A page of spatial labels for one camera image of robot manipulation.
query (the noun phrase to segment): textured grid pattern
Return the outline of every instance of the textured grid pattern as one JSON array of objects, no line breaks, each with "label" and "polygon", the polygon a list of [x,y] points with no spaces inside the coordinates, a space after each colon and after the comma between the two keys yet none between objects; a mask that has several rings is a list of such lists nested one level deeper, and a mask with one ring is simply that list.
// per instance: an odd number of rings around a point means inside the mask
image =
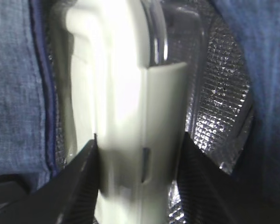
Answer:
[{"label": "textured grid pattern", "polygon": [[[204,70],[204,84],[202,86],[194,139],[200,149],[220,166],[222,170],[230,173],[237,159],[236,155],[239,155],[241,148],[239,146],[228,147],[227,151],[224,145],[226,140],[228,140],[228,134],[232,129],[249,89],[240,49],[235,43],[230,30],[208,1],[167,0],[164,2],[165,6],[168,3],[174,2],[178,3],[175,7],[196,9],[204,21],[205,29],[208,31],[207,63]],[[189,38],[193,37],[193,35],[190,32],[188,35],[185,35],[187,34],[187,25],[189,23],[187,18],[183,17],[181,12],[177,13],[176,17],[179,18],[178,25],[173,24],[171,21],[168,23],[167,21],[167,24],[171,25],[168,29],[169,56],[174,58],[175,61],[189,61],[189,58],[191,58],[189,54],[193,54],[193,49],[195,49],[192,39]],[[172,38],[174,37],[174,32],[179,27],[183,27],[184,32],[181,35],[184,38]],[[193,75],[191,82],[197,78],[197,73],[193,72]],[[190,119],[192,118],[191,113],[193,112],[192,99],[196,94],[194,86],[190,86],[190,88],[191,95],[188,102],[186,123],[187,131],[189,130]],[[249,126],[250,120],[245,124],[244,129],[248,130]],[[207,192],[199,192],[203,194],[202,198],[207,197]],[[173,182],[170,189],[168,213],[169,223],[186,223],[176,182]],[[200,223],[200,221],[197,219],[197,222],[193,220],[191,223]]]},{"label": "textured grid pattern", "polygon": [[230,163],[232,153],[223,151],[222,146],[243,106],[249,82],[240,49],[220,17],[210,30],[204,78],[195,143],[217,165]]}]

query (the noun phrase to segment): blue denim fabric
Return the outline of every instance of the blue denim fabric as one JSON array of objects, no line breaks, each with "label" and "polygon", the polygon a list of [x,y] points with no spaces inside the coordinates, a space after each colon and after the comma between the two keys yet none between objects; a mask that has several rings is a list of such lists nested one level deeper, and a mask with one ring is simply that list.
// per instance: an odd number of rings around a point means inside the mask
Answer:
[{"label": "blue denim fabric", "polygon": [[0,1],[0,175],[50,180],[46,110],[28,0]]},{"label": "blue denim fabric", "polygon": [[245,53],[255,121],[235,176],[280,206],[280,0],[213,0]]}]

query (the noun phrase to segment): silver insulated lining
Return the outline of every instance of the silver insulated lining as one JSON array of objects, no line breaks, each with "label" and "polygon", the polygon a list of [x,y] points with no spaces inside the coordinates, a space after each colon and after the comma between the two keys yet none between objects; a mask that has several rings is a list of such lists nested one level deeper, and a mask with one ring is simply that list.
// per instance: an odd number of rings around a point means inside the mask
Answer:
[{"label": "silver insulated lining", "polygon": [[[196,112],[196,128],[195,134],[192,137],[199,148],[223,171],[231,173],[247,137],[252,117],[250,113],[247,122],[243,125],[239,142],[234,144],[230,135],[234,132],[233,128],[237,122],[238,115],[243,113],[241,110],[243,110],[242,108],[249,92],[249,79],[245,70],[243,55],[228,26],[208,1],[165,0],[163,1],[164,9],[167,8],[166,5],[168,4],[175,5],[174,17],[179,18],[179,23],[182,22],[184,24],[183,26],[171,24],[173,27],[176,26],[175,31],[177,33],[182,33],[178,30],[178,27],[185,29],[188,23],[186,17],[181,21],[179,14],[190,8],[200,14],[205,24],[207,31],[207,56],[203,69],[200,107]],[[182,51],[193,52],[193,46],[186,43],[182,44],[181,47],[176,47],[179,46],[179,43],[174,42],[174,39],[171,37],[170,30],[168,30],[168,43],[170,45],[171,41],[173,45],[171,57],[178,57],[180,60],[189,62],[188,57],[180,58],[180,56]],[[190,42],[191,39],[187,37],[182,38],[182,41],[185,40]],[[192,97],[197,97],[197,93],[192,94]],[[190,103],[192,101],[193,99],[189,100],[186,123],[186,131],[189,132],[191,131],[189,122],[191,116],[189,113],[193,109],[193,105]],[[169,192],[168,207],[170,224],[186,223],[176,182],[173,182]]]}]

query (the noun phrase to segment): white plastic clip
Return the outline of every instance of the white plastic clip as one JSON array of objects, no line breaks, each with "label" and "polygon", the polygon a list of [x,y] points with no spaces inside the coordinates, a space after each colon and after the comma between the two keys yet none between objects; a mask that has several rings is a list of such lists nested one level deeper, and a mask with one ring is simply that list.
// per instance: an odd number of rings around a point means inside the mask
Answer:
[{"label": "white plastic clip", "polygon": [[[156,11],[157,20],[149,16]],[[97,134],[100,224],[167,220],[188,74],[186,63],[165,65],[166,30],[154,28],[165,28],[160,12],[159,2],[140,0],[78,0],[52,12],[67,161]]]}]

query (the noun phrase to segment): denim jeans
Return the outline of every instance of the denim jeans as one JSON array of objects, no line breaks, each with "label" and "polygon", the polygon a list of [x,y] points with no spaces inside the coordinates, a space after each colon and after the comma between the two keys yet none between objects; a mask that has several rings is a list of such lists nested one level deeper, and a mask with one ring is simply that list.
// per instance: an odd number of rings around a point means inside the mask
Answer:
[{"label": "denim jeans", "polygon": [[55,120],[31,9],[28,0],[0,1],[0,175],[21,174],[36,190],[56,174]]},{"label": "denim jeans", "polygon": [[212,0],[244,53],[255,121],[234,176],[280,206],[280,0]]}]

